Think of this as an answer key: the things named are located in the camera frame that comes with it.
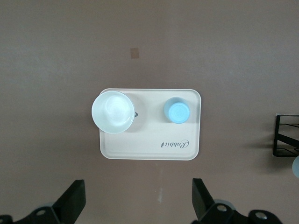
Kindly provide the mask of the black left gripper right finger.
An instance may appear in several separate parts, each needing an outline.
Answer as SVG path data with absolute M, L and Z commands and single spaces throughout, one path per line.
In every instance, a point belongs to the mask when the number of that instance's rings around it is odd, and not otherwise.
M 214 201 L 202 179 L 192 180 L 192 205 L 197 216 L 194 224 L 280 224 L 281 220 L 266 210 L 240 214 L 224 203 Z

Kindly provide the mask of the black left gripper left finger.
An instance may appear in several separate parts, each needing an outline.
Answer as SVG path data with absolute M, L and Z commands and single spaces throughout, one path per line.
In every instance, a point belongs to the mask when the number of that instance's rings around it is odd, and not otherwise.
M 18 221 L 1 215 L 2 224 L 73 224 L 85 207 L 85 181 L 75 180 L 51 206 L 40 207 Z

